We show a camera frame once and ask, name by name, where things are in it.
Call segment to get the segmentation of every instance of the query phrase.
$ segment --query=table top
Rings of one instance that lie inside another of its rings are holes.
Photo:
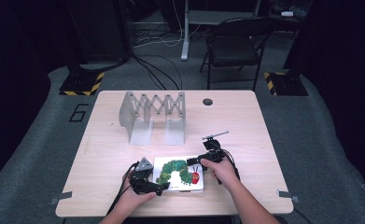
[[[126,91],[101,91],[91,112],[63,192],[72,197],[60,200],[59,217],[103,217],[118,194],[121,178],[132,163],[156,157],[198,156],[206,152],[202,138],[210,134],[234,157],[242,183],[272,214],[293,210],[291,199],[280,198],[277,190],[288,191],[274,147],[253,91],[185,91],[185,145],[164,144],[163,112],[154,120],[150,144],[130,145],[125,128],[119,125],[119,109]],[[150,99],[179,91],[134,91]],[[213,100],[204,105],[203,99]],[[164,192],[142,204],[132,217],[182,217],[236,215],[229,192],[204,171],[203,192]]]

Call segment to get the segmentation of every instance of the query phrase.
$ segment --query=chair seat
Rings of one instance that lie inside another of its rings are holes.
[[[211,50],[213,66],[253,65],[260,61],[248,36],[218,36]]]

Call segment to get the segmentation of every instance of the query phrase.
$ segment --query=white desk leg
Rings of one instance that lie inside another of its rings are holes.
[[[183,40],[181,60],[187,61],[189,53],[189,0],[185,0],[185,37]]]

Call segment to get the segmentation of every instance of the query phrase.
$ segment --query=gray carpet floor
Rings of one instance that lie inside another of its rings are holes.
[[[263,73],[283,72],[293,42],[290,36],[274,34],[269,39],[256,94],[289,191],[301,199],[295,203],[295,208],[313,223],[365,223],[364,181],[345,157],[329,111],[316,87],[302,77],[309,96],[272,96],[268,90]],[[182,42],[179,42],[174,47],[149,44],[134,48],[133,52],[159,67],[178,85],[180,75],[182,90],[204,90],[205,71],[199,73],[205,54],[204,36],[190,41],[187,62],[180,61],[181,50]],[[220,74],[226,72],[233,71],[219,70]],[[63,190],[97,96],[59,95],[67,75],[66,68],[49,74],[48,100],[0,173],[0,223],[63,223],[55,215],[56,205],[50,205],[49,200]],[[175,90],[165,76],[157,76],[168,90]],[[249,89],[249,86],[220,84],[216,88]],[[146,69],[130,59],[105,73],[99,91],[105,90],[158,90],[158,87]],[[87,104],[79,108],[87,113],[82,122],[69,122],[78,104]],[[295,211],[281,217],[288,223],[307,223]],[[68,218],[66,223],[97,223],[99,220],[100,217]]]

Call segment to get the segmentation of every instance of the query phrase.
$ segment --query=children's board book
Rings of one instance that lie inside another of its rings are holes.
[[[188,167],[187,159],[190,157],[159,157],[153,162],[153,183],[163,184],[170,182],[166,191],[195,192],[203,191],[203,167],[194,164]]]

